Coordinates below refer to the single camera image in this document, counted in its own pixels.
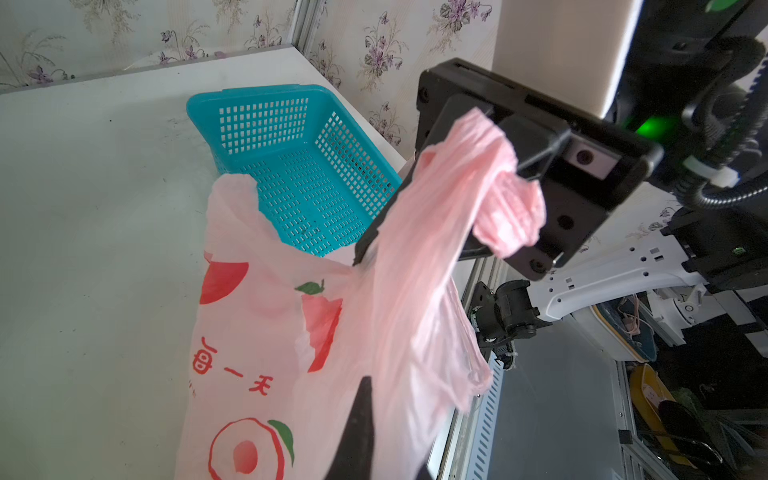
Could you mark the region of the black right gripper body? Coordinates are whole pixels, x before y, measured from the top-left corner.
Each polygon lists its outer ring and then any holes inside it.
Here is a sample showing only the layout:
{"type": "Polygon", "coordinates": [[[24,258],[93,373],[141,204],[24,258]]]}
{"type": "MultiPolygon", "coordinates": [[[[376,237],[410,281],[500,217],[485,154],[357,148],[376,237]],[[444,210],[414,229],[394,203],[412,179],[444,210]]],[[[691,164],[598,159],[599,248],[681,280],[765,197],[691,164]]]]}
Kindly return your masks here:
{"type": "Polygon", "coordinates": [[[458,58],[421,73],[416,106],[418,151],[478,108],[512,144],[518,175],[539,182],[547,214],[539,240],[504,259],[532,281],[564,266],[663,156],[651,140],[458,58]]]}

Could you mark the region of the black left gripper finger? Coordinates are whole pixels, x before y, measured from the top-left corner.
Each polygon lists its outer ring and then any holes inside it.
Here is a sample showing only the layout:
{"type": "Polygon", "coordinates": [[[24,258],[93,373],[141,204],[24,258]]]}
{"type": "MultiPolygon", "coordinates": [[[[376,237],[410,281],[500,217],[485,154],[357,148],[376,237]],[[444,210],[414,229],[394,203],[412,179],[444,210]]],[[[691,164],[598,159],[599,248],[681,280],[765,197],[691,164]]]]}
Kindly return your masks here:
{"type": "Polygon", "coordinates": [[[375,445],[372,379],[361,379],[326,480],[369,480],[375,445]]]}

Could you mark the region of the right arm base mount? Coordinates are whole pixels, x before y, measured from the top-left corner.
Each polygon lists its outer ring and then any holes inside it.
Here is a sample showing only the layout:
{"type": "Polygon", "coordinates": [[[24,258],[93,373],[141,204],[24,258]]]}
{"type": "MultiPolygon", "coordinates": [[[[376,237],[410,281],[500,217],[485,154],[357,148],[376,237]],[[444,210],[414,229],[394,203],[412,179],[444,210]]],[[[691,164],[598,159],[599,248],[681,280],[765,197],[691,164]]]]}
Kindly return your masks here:
{"type": "Polygon", "coordinates": [[[528,280],[512,280],[493,291],[478,282],[472,292],[468,317],[475,327],[478,347],[487,360],[494,355],[504,370],[514,367],[515,340],[533,338],[539,329],[550,326],[532,305],[529,286],[528,280]]]}

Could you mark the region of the pink plastic bag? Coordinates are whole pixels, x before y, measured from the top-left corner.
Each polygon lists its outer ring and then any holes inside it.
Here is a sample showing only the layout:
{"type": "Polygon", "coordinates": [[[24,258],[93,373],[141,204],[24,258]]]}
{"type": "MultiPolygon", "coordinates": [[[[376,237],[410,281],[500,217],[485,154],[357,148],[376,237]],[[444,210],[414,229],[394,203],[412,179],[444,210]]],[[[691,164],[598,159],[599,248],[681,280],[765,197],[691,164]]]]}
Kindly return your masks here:
{"type": "Polygon", "coordinates": [[[491,376],[452,271],[468,237],[501,257],[535,244],[540,185],[480,110],[426,148],[362,260],[282,243],[256,181],[208,199],[179,479],[325,479],[360,381],[372,379],[370,479],[418,479],[442,424],[491,376]]]}

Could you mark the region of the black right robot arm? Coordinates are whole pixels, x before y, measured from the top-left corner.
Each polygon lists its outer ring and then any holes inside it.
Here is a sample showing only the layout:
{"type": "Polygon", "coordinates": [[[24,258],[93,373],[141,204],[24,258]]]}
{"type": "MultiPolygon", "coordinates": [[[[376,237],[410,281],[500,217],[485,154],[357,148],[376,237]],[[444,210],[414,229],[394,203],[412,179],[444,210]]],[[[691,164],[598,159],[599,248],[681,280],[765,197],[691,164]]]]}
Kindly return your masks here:
{"type": "Polygon", "coordinates": [[[416,100],[418,151],[478,109],[513,145],[518,174],[539,182],[546,224],[507,261],[547,322],[634,287],[732,279],[737,260],[697,253],[689,240],[553,275],[642,183],[704,212],[767,191],[765,175],[743,179],[733,168],[764,148],[765,2],[634,1],[624,23],[610,19],[607,1],[586,2],[583,16],[577,7],[504,3],[493,68],[444,61],[421,73],[416,100]]]}

